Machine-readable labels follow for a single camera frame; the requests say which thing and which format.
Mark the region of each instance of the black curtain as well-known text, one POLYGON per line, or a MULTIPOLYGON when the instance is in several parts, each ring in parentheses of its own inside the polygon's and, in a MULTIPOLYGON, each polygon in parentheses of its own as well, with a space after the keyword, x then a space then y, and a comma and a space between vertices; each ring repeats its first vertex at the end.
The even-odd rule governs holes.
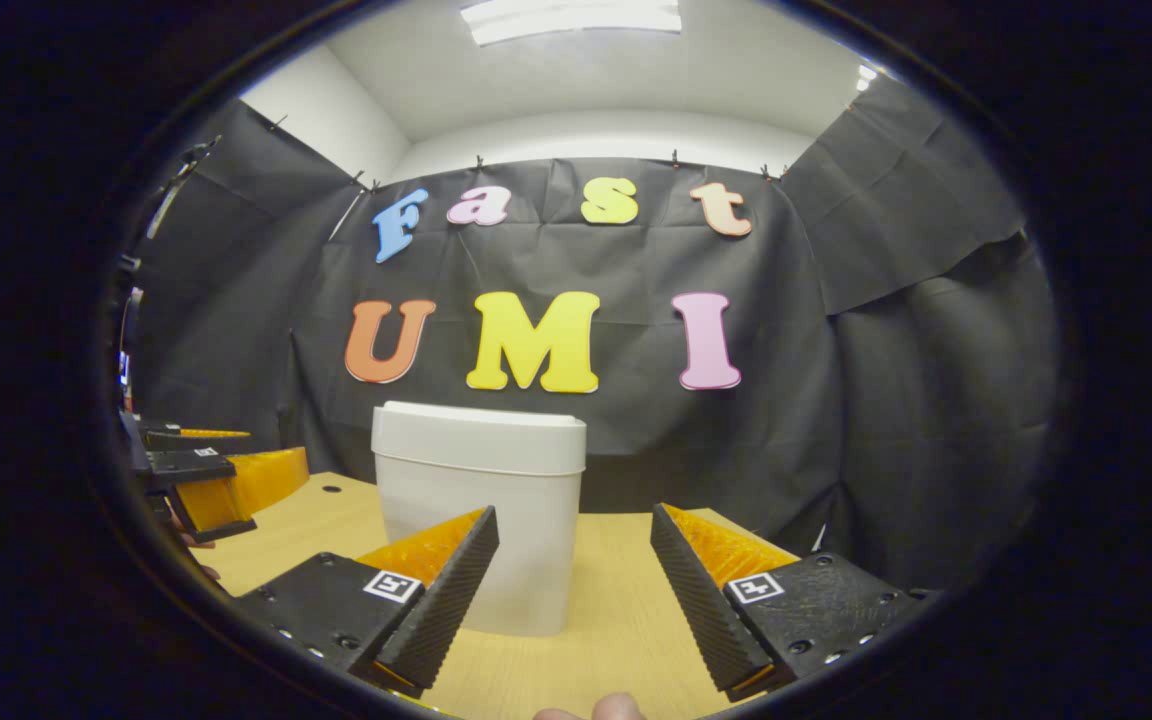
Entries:
MULTIPOLYGON (((904 585, 946 583, 1024 509, 1059 354, 1041 259, 963 128, 895 82, 874 82, 776 181, 535 160, 361 196, 241 104, 205 135, 218 129, 145 252, 132 381, 154 418, 303 444, 312 470, 372 480, 371 412, 387 400, 576 415, 583 511, 713 507, 795 552, 823 538, 904 585), (604 176, 637 187, 630 223, 582 219, 582 188, 604 176), (708 228, 689 196, 707 182, 744 196, 749 236, 708 228), (448 223, 486 184, 513 191, 506 222, 448 223), (429 200, 411 245, 376 263, 372 217, 417 188, 429 200), (599 389, 467 387, 485 291, 517 293, 532 323, 561 291, 598 295, 599 389), (737 387, 679 382, 682 291, 730 300, 737 387), (365 300, 438 305, 396 382, 344 367, 365 300)), ((376 355, 399 323, 397 310, 381 323, 376 355)))

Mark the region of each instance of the tabletop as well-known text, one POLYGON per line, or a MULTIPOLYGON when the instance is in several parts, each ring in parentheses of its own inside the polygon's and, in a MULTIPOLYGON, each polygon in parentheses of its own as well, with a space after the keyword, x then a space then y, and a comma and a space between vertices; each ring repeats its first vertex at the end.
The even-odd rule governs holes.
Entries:
MULTIPOLYGON (((717 511, 692 511, 755 537, 717 511)), ((312 475, 255 517, 252 532, 194 551, 234 596, 317 552, 356 558, 387 544, 374 484, 343 475, 312 475)), ((588 717, 599 697, 616 691, 634 694, 657 719, 729 707, 650 546, 650 528, 649 511, 581 514, 566 629, 525 638, 462 628, 420 702, 470 720, 531 720, 543 707, 588 717)))

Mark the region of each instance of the ceiling light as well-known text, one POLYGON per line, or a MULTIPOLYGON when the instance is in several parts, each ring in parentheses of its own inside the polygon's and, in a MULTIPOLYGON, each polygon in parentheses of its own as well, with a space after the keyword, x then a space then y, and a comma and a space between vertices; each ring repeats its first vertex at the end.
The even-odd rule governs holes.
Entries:
POLYGON ((679 0, 488 0, 461 10, 479 45, 586 28, 682 32, 679 0))

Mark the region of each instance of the letter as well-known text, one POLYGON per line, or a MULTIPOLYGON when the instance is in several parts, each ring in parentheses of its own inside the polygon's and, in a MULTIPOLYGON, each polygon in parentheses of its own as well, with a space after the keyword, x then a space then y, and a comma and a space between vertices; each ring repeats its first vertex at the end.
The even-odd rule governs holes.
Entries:
POLYGON ((700 200, 700 209, 705 211, 705 222, 714 232, 730 234, 733 237, 742 237, 755 228, 749 220, 737 219, 732 213, 732 205, 740 205, 745 202, 736 192, 727 192, 727 187, 721 182, 703 184, 691 191, 696 200, 700 200))
POLYGON ((727 359, 723 306, 727 298, 715 291, 685 291, 673 296, 687 333, 687 370, 679 382, 688 389, 721 389, 740 384, 740 370, 727 359))
POLYGON ((515 293, 480 295, 473 302, 483 313, 479 363, 465 381, 476 389, 502 389, 509 382, 509 376, 500 370, 503 351, 515 382, 526 388, 548 355, 550 369, 540 376, 540 387, 548 392, 594 392, 598 376, 589 367, 589 328, 599 304, 592 293, 563 291, 532 328, 515 293))
POLYGON ((411 245, 412 236, 406 232, 420 221, 420 209, 416 205, 427 199, 429 191, 417 190, 376 213, 376 218, 371 219, 371 223, 380 232, 380 252, 376 252, 376 263, 384 263, 397 255, 403 247, 411 245))
POLYGON ((462 202, 447 211, 447 222, 455 225, 495 225, 507 218, 505 206, 509 202, 509 188, 495 184, 476 187, 461 196, 462 202))
POLYGON ((639 204, 630 197, 637 192, 627 179, 591 179, 585 183, 585 200, 579 213, 591 223, 623 225, 639 217, 639 204))
POLYGON ((416 348, 420 346, 420 332, 425 329, 425 318, 434 313, 435 305, 429 300, 409 300, 397 306, 403 316, 403 328, 397 334, 397 347, 389 359, 376 359, 372 344, 380 319, 389 313, 388 302, 371 300, 353 306, 353 331, 344 346, 344 367, 356 381, 394 382, 407 374, 416 359, 416 348))

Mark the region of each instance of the white plastic container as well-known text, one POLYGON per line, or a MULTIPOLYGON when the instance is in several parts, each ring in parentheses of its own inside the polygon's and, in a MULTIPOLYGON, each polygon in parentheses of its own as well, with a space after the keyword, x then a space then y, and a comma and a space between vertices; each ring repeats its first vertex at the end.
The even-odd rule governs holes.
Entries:
POLYGON ((389 541, 495 506, 500 547, 465 628, 562 632, 585 423, 570 415, 389 401, 372 414, 371 452, 389 541))

